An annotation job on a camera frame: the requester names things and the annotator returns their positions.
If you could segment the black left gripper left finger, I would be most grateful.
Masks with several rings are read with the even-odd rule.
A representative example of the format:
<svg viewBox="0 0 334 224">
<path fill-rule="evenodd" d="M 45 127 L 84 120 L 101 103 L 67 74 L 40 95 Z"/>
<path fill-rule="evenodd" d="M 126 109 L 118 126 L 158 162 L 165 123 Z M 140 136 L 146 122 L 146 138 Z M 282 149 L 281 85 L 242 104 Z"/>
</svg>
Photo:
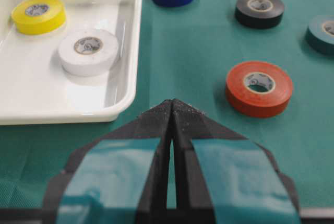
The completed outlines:
<svg viewBox="0 0 334 224">
<path fill-rule="evenodd" d="M 45 192 L 43 223 L 153 223 L 166 208 L 171 100 L 75 149 Z"/>
</svg>

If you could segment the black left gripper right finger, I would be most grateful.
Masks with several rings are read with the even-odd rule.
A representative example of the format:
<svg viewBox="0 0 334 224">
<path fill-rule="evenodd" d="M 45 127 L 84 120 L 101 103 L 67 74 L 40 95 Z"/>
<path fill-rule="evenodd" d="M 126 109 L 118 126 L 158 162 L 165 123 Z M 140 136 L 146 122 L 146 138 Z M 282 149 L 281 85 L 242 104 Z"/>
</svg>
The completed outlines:
<svg viewBox="0 0 334 224">
<path fill-rule="evenodd" d="M 172 102 L 177 208 L 183 223 L 300 223 L 294 182 L 265 147 Z"/>
</svg>

